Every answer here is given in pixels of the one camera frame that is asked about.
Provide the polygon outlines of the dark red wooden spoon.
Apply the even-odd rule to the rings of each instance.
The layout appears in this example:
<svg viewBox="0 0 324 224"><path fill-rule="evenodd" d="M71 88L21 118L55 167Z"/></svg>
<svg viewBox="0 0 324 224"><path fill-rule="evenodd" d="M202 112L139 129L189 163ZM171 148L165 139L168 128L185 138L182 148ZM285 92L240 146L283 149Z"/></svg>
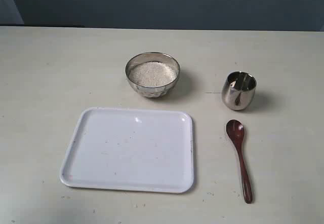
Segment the dark red wooden spoon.
<svg viewBox="0 0 324 224"><path fill-rule="evenodd" d="M237 152L241 173L242 194L244 200L247 204L252 204L253 192L242 151L242 144L245 137L244 126L238 120L229 120L226 124L226 133L229 139L232 141Z"/></svg>

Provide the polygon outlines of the steel bowl of rice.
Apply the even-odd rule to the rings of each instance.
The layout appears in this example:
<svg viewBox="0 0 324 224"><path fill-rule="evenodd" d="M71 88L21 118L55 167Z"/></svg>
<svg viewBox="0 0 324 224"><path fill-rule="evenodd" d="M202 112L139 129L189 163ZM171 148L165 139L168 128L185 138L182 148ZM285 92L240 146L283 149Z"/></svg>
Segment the steel bowl of rice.
<svg viewBox="0 0 324 224"><path fill-rule="evenodd" d="M145 52L127 62L125 74L129 85L139 95L158 98L175 87L180 76L180 65L168 54Z"/></svg>

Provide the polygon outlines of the steel cup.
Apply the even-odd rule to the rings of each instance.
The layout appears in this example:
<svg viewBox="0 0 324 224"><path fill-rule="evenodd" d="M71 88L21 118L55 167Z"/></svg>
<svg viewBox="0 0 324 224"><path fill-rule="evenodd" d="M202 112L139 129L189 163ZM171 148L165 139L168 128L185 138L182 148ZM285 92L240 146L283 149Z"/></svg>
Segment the steel cup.
<svg viewBox="0 0 324 224"><path fill-rule="evenodd" d="M228 75L222 88L222 101L231 110L244 110L252 102L257 81L249 73L234 71Z"/></svg>

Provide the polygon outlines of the white plastic tray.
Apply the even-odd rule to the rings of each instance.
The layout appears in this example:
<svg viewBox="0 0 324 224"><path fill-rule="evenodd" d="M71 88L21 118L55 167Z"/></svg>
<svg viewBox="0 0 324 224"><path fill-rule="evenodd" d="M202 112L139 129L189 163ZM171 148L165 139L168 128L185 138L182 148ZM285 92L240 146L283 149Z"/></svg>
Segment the white plastic tray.
<svg viewBox="0 0 324 224"><path fill-rule="evenodd" d="M72 188L184 193L194 184L193 141L182 111L88 108L59 177Z"/></svg>

